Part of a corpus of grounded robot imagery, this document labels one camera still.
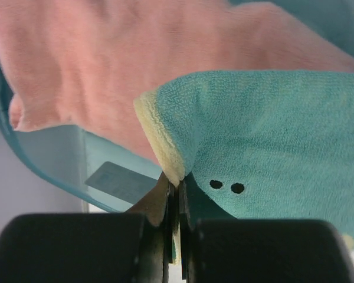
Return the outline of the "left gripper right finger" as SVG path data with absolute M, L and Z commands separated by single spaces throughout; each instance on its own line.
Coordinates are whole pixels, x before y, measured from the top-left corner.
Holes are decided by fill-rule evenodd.
M 188 282 L 189 236 L 200 219 L 234 219 L 218 206 L 197 184 L 193 173 L 179 185 L 179 227 L 182 279 Z

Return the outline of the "green yellow towel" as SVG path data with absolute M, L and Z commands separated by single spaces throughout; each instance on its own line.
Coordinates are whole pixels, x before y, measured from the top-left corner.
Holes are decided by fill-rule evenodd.
M 173 185 L 236 218 L 322 219 L 354 248 L 354 74 L 207 71 L 134 102 Z

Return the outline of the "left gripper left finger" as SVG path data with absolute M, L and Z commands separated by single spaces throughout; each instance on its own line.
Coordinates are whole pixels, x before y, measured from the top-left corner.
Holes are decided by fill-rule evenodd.
M 128 212 L 142 217 L 133 282 L 168 282 L 172 262 L 172 212 L 175 189 L 165 174 Z

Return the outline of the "pink towel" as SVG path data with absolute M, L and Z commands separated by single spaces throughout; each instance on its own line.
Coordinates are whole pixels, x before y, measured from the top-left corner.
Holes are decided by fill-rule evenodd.
M 75 124 L 155 160 L 133 100 L 208 70 L 354 73 L 354 58 L 271 2 L 0 1 L 16 131 Z

